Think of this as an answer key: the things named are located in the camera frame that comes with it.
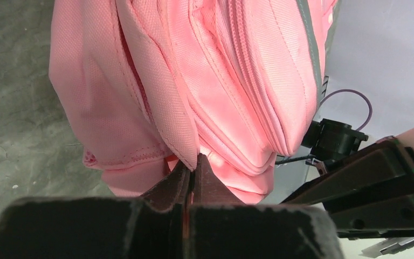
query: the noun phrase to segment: pink bag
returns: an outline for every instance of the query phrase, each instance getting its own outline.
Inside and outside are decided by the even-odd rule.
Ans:
[[[335,2],[56,0],[50,79],[84,164],[137,196],[201,152],[259,202],[317,109]]]

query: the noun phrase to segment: purple cable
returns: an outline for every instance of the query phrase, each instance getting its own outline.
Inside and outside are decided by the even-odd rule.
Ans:
[[[348,93],[356,93],[357,95],[359,95],[361,98],[364,99],[364,101],[367,103],[367,106],[369,107],[369,115],[367,116],[367,119],[365,120],[365,122],[359,128],[356,129],[357,131],[360,131],[360,130],[362,130],[369,123],[370,118],[372,118],[372,104],[370,103],[369,99],[363,93],[361,93],[361,92],[359,92],[357,90],[352,90],[352,89],[341,89],[341,90],[337,90],[337,91],[334,91],[334,92],[328,94],[323,100],[321,100],[320,107],[321,107],[321,105],[323,105],[323,103],[329,97],[331,97],[331,96],[333,96],[333,95],[335,95],[337,93],[345,93],[345,92],[348,92]]]

